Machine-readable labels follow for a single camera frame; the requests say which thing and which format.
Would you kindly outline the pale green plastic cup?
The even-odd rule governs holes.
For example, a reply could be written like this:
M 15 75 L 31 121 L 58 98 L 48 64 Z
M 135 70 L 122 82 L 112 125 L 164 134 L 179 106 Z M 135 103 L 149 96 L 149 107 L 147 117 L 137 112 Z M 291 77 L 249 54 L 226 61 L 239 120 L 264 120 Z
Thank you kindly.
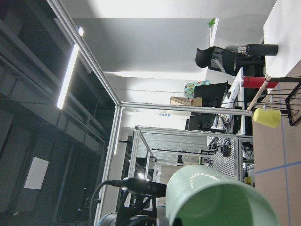
M 202 165 L 177 170 L 166 189 L 170 226 L 278 226 L 255 188 Z

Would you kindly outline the yellow plastic cup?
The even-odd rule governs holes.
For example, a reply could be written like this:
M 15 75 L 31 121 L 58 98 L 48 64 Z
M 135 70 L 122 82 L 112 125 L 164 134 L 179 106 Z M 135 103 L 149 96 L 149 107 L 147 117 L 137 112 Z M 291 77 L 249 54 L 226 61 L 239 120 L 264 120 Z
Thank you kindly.
M 281 111 L 257 108 L 253 113 L 253 120 L 256 123 L 270 128 L 277 128 L 281 121 Z

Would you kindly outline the black office chair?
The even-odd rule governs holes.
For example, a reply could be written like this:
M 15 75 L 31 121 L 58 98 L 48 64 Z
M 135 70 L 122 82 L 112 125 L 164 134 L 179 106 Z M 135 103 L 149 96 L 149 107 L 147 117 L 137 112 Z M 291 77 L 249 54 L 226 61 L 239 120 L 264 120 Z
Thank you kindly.
M 243 69 L 244 76 L 262 77 L 264 58 L 262 56 L 247 56 L 238 53 L 238 48 L 209 47 L 207 49 L 197 48 L 196 65 L 200 68 L 208 67 L 210 70 L 236 76 Z

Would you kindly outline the red water bottle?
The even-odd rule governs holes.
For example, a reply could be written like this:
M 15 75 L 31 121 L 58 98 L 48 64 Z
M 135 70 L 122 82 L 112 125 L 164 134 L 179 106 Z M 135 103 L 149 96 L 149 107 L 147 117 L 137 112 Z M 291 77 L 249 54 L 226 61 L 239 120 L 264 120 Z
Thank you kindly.
M 244 76 L 242 81 L 242 87 L 244 88 L 260 88 L 265 82 L 264 77 L 253 77 L 253 76 Z M 278 82 L 269 82 L 266 86 L 267 89 L 273 89 Z

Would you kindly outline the black water bottle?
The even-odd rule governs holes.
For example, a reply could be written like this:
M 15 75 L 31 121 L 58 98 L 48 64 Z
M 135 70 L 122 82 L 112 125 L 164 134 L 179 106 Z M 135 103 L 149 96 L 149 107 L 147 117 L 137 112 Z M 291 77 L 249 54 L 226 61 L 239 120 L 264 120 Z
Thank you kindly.
M 247 56 L 276 56 L 278 53 L 278 45 L 246 44 L 238 47 L 238 53 Z

